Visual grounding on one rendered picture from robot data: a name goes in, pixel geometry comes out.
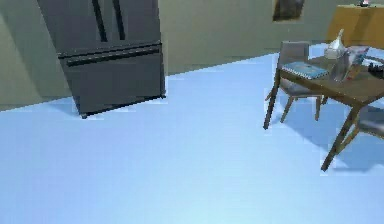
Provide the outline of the clear glass jar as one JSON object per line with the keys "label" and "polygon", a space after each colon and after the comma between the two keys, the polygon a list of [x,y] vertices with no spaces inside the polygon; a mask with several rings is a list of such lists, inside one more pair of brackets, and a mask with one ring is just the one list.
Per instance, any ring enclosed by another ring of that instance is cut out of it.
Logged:
{"label": "clear glass jar", "polygon": [[344,80],[345,75],[349,68],[349,53],[345,52],[332,67],[330,77],[333,81],[341,82]]}

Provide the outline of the blue book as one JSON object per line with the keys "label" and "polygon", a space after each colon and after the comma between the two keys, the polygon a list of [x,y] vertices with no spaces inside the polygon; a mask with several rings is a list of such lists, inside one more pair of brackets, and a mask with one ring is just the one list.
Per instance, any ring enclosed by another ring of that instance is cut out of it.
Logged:
{"label": "blue book", "polygon": [[282,66],[282,70],[291,72],[294,75],[297,75],[309,80],[320,78],[328,73],[328,71],[323,68],[310,65],[302,61],[284,64]]}

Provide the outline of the brown wooden table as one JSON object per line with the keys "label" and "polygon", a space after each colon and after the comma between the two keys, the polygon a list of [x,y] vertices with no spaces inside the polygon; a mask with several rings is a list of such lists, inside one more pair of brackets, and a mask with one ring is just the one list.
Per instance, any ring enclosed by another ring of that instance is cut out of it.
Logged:
{"label": "brown wooden table", "polygon": [[372,77],[368,73],[366,66],[361,66],[361,70],[356,78],[341,83],[333,81],[329,75],[325,75],[319,79],[309,80],[296,76],[291,72],[284,71],[281,68],[277,68],[275,71],[271,98],[269,100],[263,124],[265,130],[269,128],[281,78],[300,84],[303,87],[312,90],[314,93],[324,95],[351,107],[340,132],[335,138],[335,141],[321,166],[322,171],[326,171],[329,168],[334,157],[340,152],[340,145],[346,138],[353,122],[358,118],[358,114],[362,108],[384,97],[384,79]]}

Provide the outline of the grey chair wooden legs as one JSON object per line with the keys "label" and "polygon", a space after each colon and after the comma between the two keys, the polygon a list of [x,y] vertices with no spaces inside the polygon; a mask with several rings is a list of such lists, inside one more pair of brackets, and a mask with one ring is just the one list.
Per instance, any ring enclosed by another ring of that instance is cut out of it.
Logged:
{"label": "grey chair wooden legs", "polygon": [[336,154],[342,152],[360,132],[384,139],[384,108],[370,105],[363,107],[353,124],[353,130],[338,147]]}
{"label": "grey chair wooden legs", "polygon": [[287,72],[282,70],[284,64],[302,61],[307,64],[309,63],[309,46],[310,44],[307,41],[283,41],[280,45],[280,53],[277,61],[277,67],[275,72],[274,84],[266,97],[266,100],[269,101],[266,117],[264,120],[264,127],[267,128],[271,120],[272,112],[274,109],[274,104],[276,101],[276,95],[279,89],[282,89],[288,95],[288,101],[286,103],[283,115],[280,119],[280,122],[283,122],[290,110],[292,103],[299,98],[316,98],[316,112],[315,120],[319,119],[320,108],[322,104],[322,95],[315,93],[313,90],[308,89],[296,82],[290,81],[281,76],[282,72]]}

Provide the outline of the orange wooden cupboard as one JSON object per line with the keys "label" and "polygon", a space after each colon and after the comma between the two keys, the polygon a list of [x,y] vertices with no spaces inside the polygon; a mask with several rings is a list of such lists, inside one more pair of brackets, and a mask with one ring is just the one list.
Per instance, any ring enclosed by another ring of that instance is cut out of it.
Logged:
{"label": "orange wooden cupboard", "polygon": [[384,49],[384,4],[369,7],[338,5],[329,24],[326,43],[333,41],[343,29],[345,46],[367,45]]}

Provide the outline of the black small object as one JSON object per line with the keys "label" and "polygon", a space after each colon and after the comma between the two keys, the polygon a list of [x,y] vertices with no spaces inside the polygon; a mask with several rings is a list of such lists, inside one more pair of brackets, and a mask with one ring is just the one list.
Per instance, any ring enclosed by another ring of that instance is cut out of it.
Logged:
{"label": "black small object", "polygon": [[373,63],[370,63],[368,66],[368,72],[380,79],[384,79],[384,65],[374,65]]}

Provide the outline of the framed wall picture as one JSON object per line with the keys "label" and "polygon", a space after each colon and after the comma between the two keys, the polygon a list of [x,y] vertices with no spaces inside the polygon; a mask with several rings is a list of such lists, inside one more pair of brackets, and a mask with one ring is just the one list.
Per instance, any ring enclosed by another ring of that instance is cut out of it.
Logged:
{"label": "framed wall picture", "polygon": [[272,20],[274,22],[297,20],[301,17],[304,0],[276,0]]}

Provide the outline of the dark grey fridge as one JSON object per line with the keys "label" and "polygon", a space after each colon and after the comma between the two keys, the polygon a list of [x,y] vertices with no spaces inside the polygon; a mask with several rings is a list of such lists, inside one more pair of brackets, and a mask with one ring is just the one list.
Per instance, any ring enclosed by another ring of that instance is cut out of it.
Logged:
{"label": "dark grey fridge", "polygon": [[[120,40],[112,0],[98,0],[101,42],[91,0],[37,0],[82,118],[166,95],[158,0],[119,0]],[[67,61],[159,48],[160,53],[68,67]]]}

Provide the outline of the white vase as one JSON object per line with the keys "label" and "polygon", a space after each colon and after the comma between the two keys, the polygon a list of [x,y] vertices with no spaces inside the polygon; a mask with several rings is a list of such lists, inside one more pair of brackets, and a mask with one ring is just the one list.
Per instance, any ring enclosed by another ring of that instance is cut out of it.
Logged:
{"label": "white vase", "polygon": [[335,60],[340,58],[345,53],[345,47],[342,43],[342,36],[344,30],[341,29],[336,37],[327,48],[324,50],[324,56],[327,59]]}

